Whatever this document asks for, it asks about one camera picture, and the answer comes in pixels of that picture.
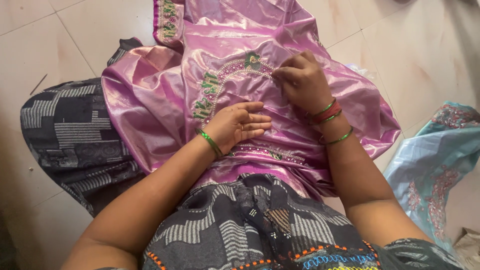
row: woman's left hand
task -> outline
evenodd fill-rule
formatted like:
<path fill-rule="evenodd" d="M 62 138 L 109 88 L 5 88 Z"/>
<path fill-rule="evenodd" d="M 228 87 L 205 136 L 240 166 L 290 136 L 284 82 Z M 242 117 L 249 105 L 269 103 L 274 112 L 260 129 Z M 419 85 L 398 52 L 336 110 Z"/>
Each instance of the woman's left hand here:
<path fill-rule="evenodd" d="M 230 152 L 240 141 L 263 135 L 265 129 L 272 127 L 270 116 L 252 114 L 250 110 L 259 110 L 264 103 L 243 102 L 221 109 L 204 128 L 223 154 Z"/>

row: tiled floor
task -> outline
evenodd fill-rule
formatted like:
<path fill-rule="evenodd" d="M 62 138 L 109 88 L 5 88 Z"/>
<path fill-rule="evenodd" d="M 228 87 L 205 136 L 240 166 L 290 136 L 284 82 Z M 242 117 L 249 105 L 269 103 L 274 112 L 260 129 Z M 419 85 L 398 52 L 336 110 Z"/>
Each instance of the tiled floor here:
<path fill-rule="evenodd" d="M 391 104 L 403 134 L 375 161 L 380 170 L 444 100 L 480 109 L 479 8 L 461 0 L 299 2 L 332 57 L 376 74 Z M 152 21 L 152 0 L 0 0 L 0 207 L 23 269 L 57 269 L 91 217 L 35 163 L 20 107 L 45 74 L 39 90 L 99 76 L 119 38 L 153 45 Z M 450 194 L 449 236 L 461 226 L 480 231 L 478 192 L 480 166 Z"/>

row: red bangle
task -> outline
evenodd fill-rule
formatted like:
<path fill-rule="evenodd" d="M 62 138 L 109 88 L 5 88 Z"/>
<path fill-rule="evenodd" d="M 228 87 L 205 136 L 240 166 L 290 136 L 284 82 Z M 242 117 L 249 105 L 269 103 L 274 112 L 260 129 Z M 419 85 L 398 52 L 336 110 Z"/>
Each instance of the red bangle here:
<path fill-rule="evenodd" d="M 335 100 L 332 106 L 330 106 L 330 108 L 328 108 L 322 113 L 312 116 L 312 118 L 310 119 L 310 125 L 318 125 L 326 121 L 332 120 L 333 118 L 338 116 L 341 112 L 342 112 L 342 107 L 337 102 L 337 100 Z"/>

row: light blue fabric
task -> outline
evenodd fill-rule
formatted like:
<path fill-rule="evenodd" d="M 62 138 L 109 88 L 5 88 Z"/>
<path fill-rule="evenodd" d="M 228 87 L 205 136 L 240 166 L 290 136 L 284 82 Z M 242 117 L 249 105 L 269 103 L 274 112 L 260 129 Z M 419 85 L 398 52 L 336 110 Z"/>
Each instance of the light blue fabric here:
<path fill-rule="evenodd" d="M 406 214 L 450 253 L 445 205 L 450 189 L 479 159 L 479 123 L 472 107 L 445 102 L 415 137 L 400 144 L 384 172 Z"/>

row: shiny pink fabric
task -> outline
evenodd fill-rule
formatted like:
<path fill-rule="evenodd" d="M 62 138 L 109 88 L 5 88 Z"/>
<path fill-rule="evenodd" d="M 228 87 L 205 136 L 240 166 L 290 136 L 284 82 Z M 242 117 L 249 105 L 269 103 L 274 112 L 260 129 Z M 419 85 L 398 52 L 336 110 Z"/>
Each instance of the shiny pink fabric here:
<path fill-rule="evenodd" d="M 333 95 L 374 159 L 400 134 L 375 85 L 332 60 L 318 42 L 315 18 L 295 0 L 155 1 L 160 45 L 126 53 L 102 74 L 112 123 L 140 167 L 151 173 L 196 136 L 218 110 L 263 101 L 265 135 L 217 160 L 197 186 L 267 172 L 304 196 L 334 196 L 321 134 L 289 104 L 270 76 L 287 57 L 310 49 Z"/>

